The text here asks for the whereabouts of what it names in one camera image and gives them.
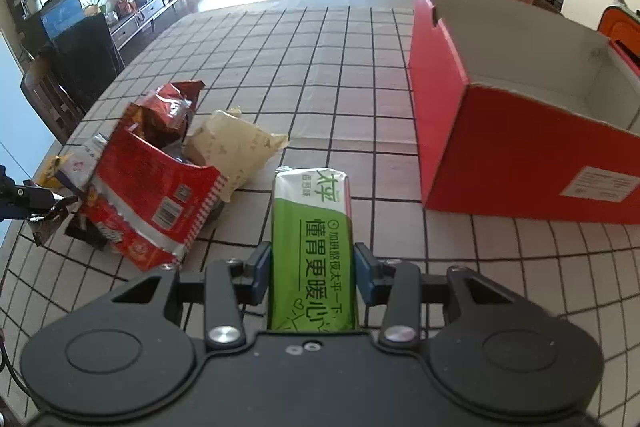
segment grid pattern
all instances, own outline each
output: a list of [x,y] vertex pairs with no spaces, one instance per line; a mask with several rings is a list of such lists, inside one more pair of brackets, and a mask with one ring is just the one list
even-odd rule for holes
[[[350,176],[353,235],[381,258],[443,274],[465,264],[593,335],[606,357],[589,411],[607,427],[640,419],[640,226],[468,216],[420,204],[412,94],[406,72],[413,0],[285,0],[201,14],[175,23],[114,81],[64,152],[94,132],[110,134],[127,103],[170,80],[202,80],[190,132],[212,111],[239,106],[243,118],[287,133],[274,156],[204,226],[185,269],[246,259],[270,239],[270,191],[277,166],[330,166]],[[138,270],[110,251],[59,231],[39,248],[21,224],[3,248],[11,257],[0,291],[7,350],[17,361],[41,327],[129,280]],[[378,334],[384,306],[360,302],[360,324]],[[248,332],[264,306],[244,314]],[[437,335],[442,306],[423,306],[422,334]],[[182,327],[203,335],[202,306]],[[33,403],[0,375],[18,415]]]

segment cable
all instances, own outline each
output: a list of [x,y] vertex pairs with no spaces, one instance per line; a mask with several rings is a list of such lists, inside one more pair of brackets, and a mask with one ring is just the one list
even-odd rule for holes
[[4,346],[4,338],[2,338],[2,340],[0,341],[0,352],[2,353],[2,363],[0,363],[0,371],[2,371],[4,369],[4,366],[6,365],[6,368],[9,370],[9,374],[11,375],[11,378],[14,379],[16,385],[24,392],[24,394],[31,397],[26,386],[22,383],[17,373],[15,372],[13,365],[11,365],[11,362],[9,362],[9,355],[7,354],[6,347]]

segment beige snack package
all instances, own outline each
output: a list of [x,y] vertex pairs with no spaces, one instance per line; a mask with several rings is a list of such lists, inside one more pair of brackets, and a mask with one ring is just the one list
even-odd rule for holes
[[286,134],[269,134],[235,114],[239,116],[239,111],[214,112],[184,147],[187,159],[199,166],[214,166],[228,178],[220,192],[220,199],[226,203],[236,188],[289,143]]

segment blue screen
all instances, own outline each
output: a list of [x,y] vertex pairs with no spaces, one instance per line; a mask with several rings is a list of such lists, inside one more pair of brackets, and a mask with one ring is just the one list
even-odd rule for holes
[[62,0],[44,14],[40,20],[49,39],[53,39],[83,18],[84,12],[80,0]]

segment drawer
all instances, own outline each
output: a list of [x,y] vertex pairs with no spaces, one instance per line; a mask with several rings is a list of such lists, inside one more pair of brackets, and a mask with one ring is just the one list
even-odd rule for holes
[[152,19],[156,16],[156,13],[159,12],[164,7],[164,0],[152,0],[146,6],[143,6],[140,11],[142,15],[144,15],[144,20],[142,23],[145,23],[149,19]]
[[116,48],[120,48],[136,31],[138,31],[138,23],[136,22],[135,17],[132,17],[122,26],[113,31],[111,33],[111,38],[113,39],[113,43],[116,45]]

